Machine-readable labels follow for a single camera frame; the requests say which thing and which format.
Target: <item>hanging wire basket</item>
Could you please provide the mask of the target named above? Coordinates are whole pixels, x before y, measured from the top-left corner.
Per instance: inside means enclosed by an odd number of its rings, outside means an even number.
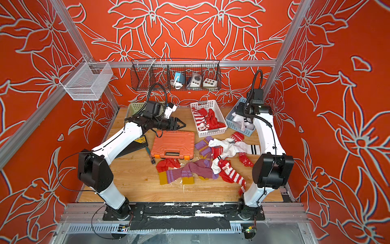
[[[74,77],[65,85],[65,91],[73,100],[98,101],[106,89],[113,72],[107,63],[103,69],[91,69],[87,63],[81,63]]]
[[[205,59],[134,59],[131,61],[131,87],[136,91],[146,91],[154,83],[160,83],[169,91],[217,91],[221,89],[221,69],[218,60]],[[175,74],[184,76],[185,84],[179,89],[173,86]],[[199,87],[190,87],[193,75],[201,76]],[[211,79],[216,82],[214,87],[204,87],[203,81]]]

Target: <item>toolbox handle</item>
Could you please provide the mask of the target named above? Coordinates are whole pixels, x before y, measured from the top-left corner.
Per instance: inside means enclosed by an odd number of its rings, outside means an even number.
[[[212,132],[217,132],[217,131],[219,131],[219,129],[208,130],[207,132],[208,132],[208,133],[212,133]]]
[[[164,156],[180,157],[181,149],[177,148],[166,148],[164,150]]]

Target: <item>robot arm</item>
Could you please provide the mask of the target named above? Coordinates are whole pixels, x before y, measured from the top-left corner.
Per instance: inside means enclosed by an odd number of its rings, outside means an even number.
[[[240,103],[236,108],[238,115],[252,119],[261,147],[261,156],[252,169],[253,183],[239,199],[238,210],[247,213],[256,212],[268,193],[286,185],[294,165],[293,157],[286,155],[280,145],[273,124],[273,112],[270,106],[264,104],[261,84],[259,89],[254,89],[259,72],[262,79],[262,72],[258,71],[248,93],[247,102]]]
[[[153,128],[178,130],[186,126],[178,118],[158,117],[160,106],[161,104],[157,102],[147,102],[142,116],[134,115],[126,118],[124,127],[115,135],[101,145],[94,147],[92,151],[84,149],[79,154],[79,180],[94,189],[119,220],[129,216],[129,200],[116,188],[109,165],[127,145],[148,130]]]

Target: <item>floral wall pattern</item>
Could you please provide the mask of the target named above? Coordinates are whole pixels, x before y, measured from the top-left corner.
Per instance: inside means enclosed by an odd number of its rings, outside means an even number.
[[[114,110],[100,101],[73,101],[64,96],[27,139],[0,175],[0,242],[48,243],[69,202],[78,190],[77,155],[102,142]]]
[[[81,55],[48,0],[0,2],[0,147],[57,88]],[[114,109],[65,95],[0,170],[0,243],[48,243],[80,189],[76,157],[99,145]]]
[[[1,1],[0,42],[1,147],[57,88],[81,54],[48,0]]]
[[[314,0],[268,94],[320,243],[390,240],[388,23],[384,1]]]
[[[69,14],[97,61],[142,58],[218,60],[275,59],[299,0],[64,0]],[[262,67],[269,73],[270,67]],[[216,99],[234,105],[245,93],[257,67],[223,69],[222,89],[215,92],[170,91],[180,106]],[[130,71],[114,70],[110,88],[118,103],[141,101],[146,92],[131,89]]]

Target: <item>orange toolbox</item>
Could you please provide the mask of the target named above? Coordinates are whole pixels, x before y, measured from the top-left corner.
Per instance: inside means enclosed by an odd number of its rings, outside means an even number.
[[[194,158],[195,133],[191,131],[164,131],[163,136],[154,139],[151,154],[156,159]]]

